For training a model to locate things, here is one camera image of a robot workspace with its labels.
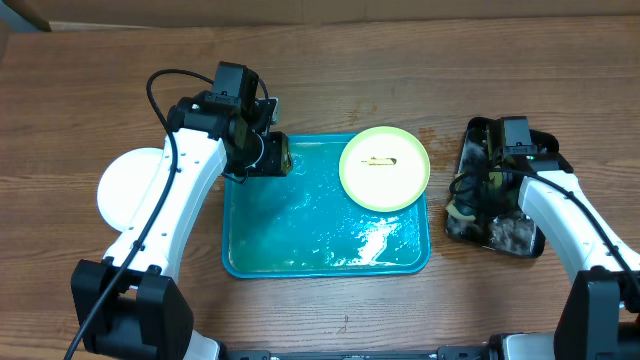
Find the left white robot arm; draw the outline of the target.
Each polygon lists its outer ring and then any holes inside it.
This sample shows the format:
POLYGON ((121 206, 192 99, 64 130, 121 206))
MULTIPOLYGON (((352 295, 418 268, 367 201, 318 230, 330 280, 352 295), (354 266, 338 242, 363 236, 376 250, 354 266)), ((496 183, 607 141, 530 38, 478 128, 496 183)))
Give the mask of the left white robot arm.
POLYGON ((165 147, 120 236, 99 262, 81 260, 71 277, 79 346, 117 359, 217 359, 219 342, 199 334, 177 282, 184 249, 214 182, 284 177, 289 139, 271 131, 277 99, 245 65, 221 62, 210 89, 156 114, 165 147))

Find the yellow-green rimmed plate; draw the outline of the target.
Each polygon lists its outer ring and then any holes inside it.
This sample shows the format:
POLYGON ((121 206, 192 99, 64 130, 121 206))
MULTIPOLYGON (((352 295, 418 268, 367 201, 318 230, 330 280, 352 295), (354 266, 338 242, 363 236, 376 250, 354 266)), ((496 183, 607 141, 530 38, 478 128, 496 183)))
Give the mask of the yellow-green rimmed plate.
POLYGON ((377 212, 394 212, 414 203, 424 194, 430 174, 430 159, 421 142, 391 126, 358 133, 339 161, 346 194, 356 204, 377 212))

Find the yellow green sponge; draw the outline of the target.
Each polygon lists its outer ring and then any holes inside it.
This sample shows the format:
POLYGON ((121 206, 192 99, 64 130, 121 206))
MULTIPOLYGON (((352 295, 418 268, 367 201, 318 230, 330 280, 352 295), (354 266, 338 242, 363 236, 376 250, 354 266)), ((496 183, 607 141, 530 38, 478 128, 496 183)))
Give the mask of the yellow green sponge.
POLYGON ((449 185, 451 201, 447 205, 447 211, 458 220, 475 221, 472 212, 472 184, 473 179, 469 171, 459 172, 449 185))

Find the white plate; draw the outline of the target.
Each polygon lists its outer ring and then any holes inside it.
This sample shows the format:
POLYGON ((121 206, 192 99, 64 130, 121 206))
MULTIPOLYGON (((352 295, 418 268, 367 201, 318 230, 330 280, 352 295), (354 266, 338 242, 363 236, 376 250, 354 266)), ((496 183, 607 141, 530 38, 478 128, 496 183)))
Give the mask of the white plate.
POLYGON ((163 151, 138 148, 115 159, 104 171, 97 188, 97 207, 116 231, 123 232, 155 175, 163 151))

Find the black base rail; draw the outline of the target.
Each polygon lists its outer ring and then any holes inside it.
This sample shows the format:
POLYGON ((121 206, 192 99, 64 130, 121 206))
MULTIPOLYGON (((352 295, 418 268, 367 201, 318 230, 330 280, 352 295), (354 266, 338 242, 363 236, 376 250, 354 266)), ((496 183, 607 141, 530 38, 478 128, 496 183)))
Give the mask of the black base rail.
POLYGON ((226 350, 221 360, 499 360, 498 351, 488 346, 441 346, 436 350, 368 352, 290 352, 226 350))

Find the black water tray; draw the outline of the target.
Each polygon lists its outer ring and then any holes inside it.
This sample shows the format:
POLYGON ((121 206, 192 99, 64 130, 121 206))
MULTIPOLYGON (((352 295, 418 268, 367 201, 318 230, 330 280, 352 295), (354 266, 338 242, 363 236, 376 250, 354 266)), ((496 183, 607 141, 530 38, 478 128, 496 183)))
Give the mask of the black water tray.
MULTIPOLYGON (((504 157, 500 150, 491 150, 488 127, 494 121, 485 117, 474 117, 469 121, 457 174, 497 165, 511 168, 512 173, 522 175, 523 179, 526 173, 573 171, 571 165, 559 153, 558 140, 549 133, 530 128, 532 141, 538 148, 537 154, 504 157)), ((518 198, 515 210, 498 217, 475 221, 458 220, 449 214, 446 207, 446 234, 453 239, 467 241, 500 253, 527 258, 538 257, 544 250, 545 237, 534 221, 521 210, 518 198)))

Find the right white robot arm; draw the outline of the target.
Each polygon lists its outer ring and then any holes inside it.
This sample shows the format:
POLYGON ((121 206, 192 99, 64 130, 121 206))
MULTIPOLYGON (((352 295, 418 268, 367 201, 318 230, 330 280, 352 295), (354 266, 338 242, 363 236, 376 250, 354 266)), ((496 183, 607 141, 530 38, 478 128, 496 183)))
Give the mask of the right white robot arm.
POLYGON ((639 254, 598 214, 558 153, 488 160, 463 168, 450 185, 454 208, 487 227, 487 245, 511 251, 523 220, 550 243, 572 287, 552 333, 495 335, 501 359, 636 359, 639 324, 620 311, 639 312, 639 254))

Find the teal plastic tray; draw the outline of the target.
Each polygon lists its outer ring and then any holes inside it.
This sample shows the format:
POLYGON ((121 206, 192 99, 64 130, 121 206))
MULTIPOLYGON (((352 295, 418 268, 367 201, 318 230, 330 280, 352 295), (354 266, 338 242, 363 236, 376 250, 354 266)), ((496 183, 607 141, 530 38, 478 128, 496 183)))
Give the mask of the teal plastic tray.
POLYGON ((352 134, 292 135, 285 177, 226 181, 222 263, 243 279, 416 273, 431 256, 428 204, 382 213, 345 193, 340 156, 352 134))

